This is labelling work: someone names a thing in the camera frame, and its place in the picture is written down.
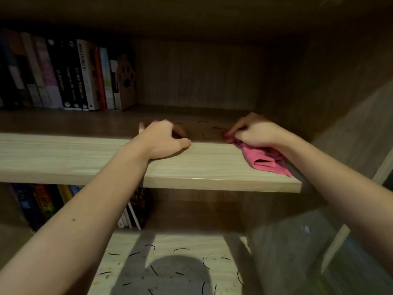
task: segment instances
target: cleaning rag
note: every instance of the cleaning rag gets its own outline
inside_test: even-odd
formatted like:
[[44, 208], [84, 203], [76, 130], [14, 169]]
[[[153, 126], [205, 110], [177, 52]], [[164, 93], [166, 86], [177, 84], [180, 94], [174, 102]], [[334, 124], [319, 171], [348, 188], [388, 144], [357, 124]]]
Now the cleaning rag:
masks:
[[252, 147], [234, 136], [227, 136], [226, 132], [223, 132], [222, 138], [225, 142], [235, 144], [241, 148], [244, 158], [252, 168], [292, 177], [292, 174], [285, 166], [284, 156], [277, 150], [270, 147]]

